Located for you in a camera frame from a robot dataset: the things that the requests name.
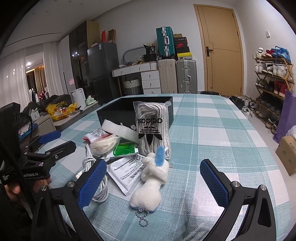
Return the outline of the red white packaged cloth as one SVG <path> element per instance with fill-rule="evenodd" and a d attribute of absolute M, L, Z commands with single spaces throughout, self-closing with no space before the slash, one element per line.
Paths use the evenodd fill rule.
<path fill-rule="evenodd" d="M 102 138 L 106 138 L 108 137 L 110 134 L 107 133 L 106 131 L 102 130 L 101 128 L 98 128 L 88 134 L 86 134 L 83 137 L 83 140 L 89 143 L 92 143 L 96 140 L 102 139 Z"/>

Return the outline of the white foam piece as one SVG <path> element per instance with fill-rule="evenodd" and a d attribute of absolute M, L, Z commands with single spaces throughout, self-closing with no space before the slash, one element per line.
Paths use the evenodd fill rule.
<path fill-rule="evenodd" d="M 104 120 L 101 128 L 107 133 L 115 134 L 123 139 L 139 144 L 138 133 L 131 128 L 117 125 L 109 120 Z"/>

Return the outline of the white plush toy keychain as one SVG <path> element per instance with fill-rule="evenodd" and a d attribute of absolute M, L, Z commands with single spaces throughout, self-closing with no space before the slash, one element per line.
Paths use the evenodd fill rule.
<path fill-rule="evenodd" d="M 139 219 L 140 227 L 147 227 L 149 221 L 147 215 L 154 212 L 162 199 L 160 188 L 168 181 L 169 163 L 165 158 L 165 148 L 157 147 L 155 153 L 149 153 L 142 163 L 144 169 L 141 174 L 143 185 L 134 191 L 129 204 L 135 209 L 135 215 Z"/>

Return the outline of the adidas shoelace bag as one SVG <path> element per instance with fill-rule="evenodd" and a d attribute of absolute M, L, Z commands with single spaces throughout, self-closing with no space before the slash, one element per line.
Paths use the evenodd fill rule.
<path fill-rule="evenodd" d="M 139 152 L 142 155 L 147 155 L 152 152 L 155 153 L 159 146 L 163 146 L 165 158 L 170 159 L 169 107 L 171 107 L 171 102 L 135 101 L 133 105 Z"/>

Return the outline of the grey low cabinet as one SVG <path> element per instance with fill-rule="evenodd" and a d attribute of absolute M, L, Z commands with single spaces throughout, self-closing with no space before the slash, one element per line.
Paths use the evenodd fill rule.
<path fill-rule="evenodd" d="M 93 104 L 86 106 L 82 112 L 75 112 L 71 114 L 69 117 L 59 120 L 59 121 L 52 121 L 49 115 L 40 116 L 37 120 L 33 122 L 33 133 L 32 137 L 34 136 L 41 136 L 52 131 L 58 130 L 62 132 L 70 125 L 74 124 L 81 118 L 85 117 L 87 114 L 93 112 L 94 110 L 99 108 L 98 101 L 95 101 Z"/>

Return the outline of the yellow plastic bag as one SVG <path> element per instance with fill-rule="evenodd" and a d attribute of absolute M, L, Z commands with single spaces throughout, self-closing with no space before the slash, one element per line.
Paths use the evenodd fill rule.
<path fill-rule="evenodd" d="M 71 113 L 74 113 L 77 108 L 77 103 L 74 104 L 67 104 L 65 101 L 62 101 L 57 104 L 49 104 L 46 107 L 46 112 L 51 117 L 52 121 L 59 121 L 63 120 Z"/>

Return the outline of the white small appliance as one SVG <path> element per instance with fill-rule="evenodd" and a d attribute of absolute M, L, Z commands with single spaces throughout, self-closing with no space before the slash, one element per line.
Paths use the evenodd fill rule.
<path fill-rule="evenodd" d="M 71 98 L 73 103 L 77 103 L 77 107 L 80 107 L 81 110 L 86 108 L 86 98 L 82 88 L 73 90 L 71 92 Z"/>

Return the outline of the green sachet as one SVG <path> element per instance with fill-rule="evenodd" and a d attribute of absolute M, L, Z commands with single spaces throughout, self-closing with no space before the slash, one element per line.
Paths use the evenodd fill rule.
<path fill-rule="evenodd" d="M 119 143 L 115 149 L 113 150 L 114 156 L 123 156 L 136 153 L 135 150 L 135 143 L 128 142 L 128 143 Z"/>

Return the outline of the white printed foil pouch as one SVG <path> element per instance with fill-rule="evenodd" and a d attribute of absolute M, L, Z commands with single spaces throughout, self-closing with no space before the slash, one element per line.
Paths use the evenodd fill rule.
<path fill-rule="evenodd" d="M 141 179 L 145 156 L 122 157 L 107 165 L 107 173 L 125 196 L 129 196 Z"/>

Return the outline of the brown cardboard box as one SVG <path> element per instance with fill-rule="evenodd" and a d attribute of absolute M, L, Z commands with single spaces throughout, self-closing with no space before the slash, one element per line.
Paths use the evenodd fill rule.
<path fill-rule="evenodd" d="M 295 153 L 295 139 L 292 136 L 285 136 L 281 138 L 276 154 L 283 163 L 287 173 L 292 176 L 295 174 L 296 168 L 296 153 Z"/>

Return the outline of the dark tall cabinet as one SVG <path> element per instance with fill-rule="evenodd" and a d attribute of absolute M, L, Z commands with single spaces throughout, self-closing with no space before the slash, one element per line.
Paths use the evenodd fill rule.
<path fill-rule="evenodd" d="M 76 88 L 82 88 L 85 97 L 94 97 L 91 80 L 88 49 L 100 42 L 99 23 L 85 21 L 69 34 L 69 50 Z"/>

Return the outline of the purple bag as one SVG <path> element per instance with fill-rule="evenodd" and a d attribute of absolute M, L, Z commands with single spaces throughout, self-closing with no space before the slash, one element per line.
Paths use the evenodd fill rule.
<path fill-rule="evenodd" d="M 283 102 L 280 120 L 273 136 L 273 140 L 278 144 L 280 143 L 281 138 L 284 137 L 293 126 L 295 126 L 295 115 L 295 94 L 287 90 Z"/>

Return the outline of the white drawer desk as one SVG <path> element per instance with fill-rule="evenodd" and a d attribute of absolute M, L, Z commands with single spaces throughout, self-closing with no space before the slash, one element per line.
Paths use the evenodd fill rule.
<path fill-rule="evenodd" d="M 121 68 L 112 70 L 112 76 L 118 81 L 121 96 L 125 96 L 123 82 L 138 78 L 141 83 L 140 94 L 161 94 L 161 84 L 159 79 L 158 63 L 156 61 L 135 64 L 130 66 L 123 65 Z"/>

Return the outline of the teal suitcase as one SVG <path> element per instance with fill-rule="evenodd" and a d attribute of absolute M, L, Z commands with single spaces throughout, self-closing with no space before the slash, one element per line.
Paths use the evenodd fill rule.
<path fill-rule="evenodd" d="M 159 56 L 163 59 L 175 58 L 174 34 L 171 27 L 156 28 Z"/>

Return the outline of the wooden door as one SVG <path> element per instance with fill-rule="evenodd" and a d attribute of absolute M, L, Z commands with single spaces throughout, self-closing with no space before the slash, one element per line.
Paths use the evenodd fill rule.
<path fill-rule="evenodd" d="M 243 51 L 234 10 L 202 4 L 194 8 L 202 43 L 205 90 L 241 96 Z"/>

